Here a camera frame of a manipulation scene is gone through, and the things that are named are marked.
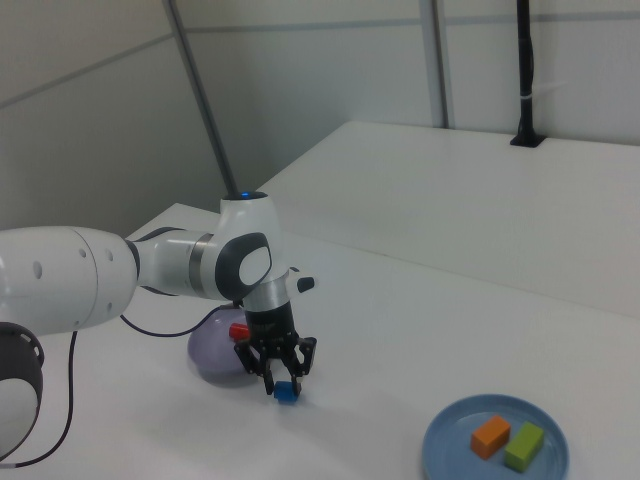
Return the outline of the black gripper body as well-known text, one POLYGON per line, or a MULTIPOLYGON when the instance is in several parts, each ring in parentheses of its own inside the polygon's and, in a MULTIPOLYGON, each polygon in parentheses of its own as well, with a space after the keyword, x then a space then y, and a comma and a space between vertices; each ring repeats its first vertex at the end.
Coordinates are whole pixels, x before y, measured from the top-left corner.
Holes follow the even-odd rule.
POLYGON ((275 309, 245 311, 250 345, 256 353, 268 357, 290 357, 298 344, 291 303, 275 309))

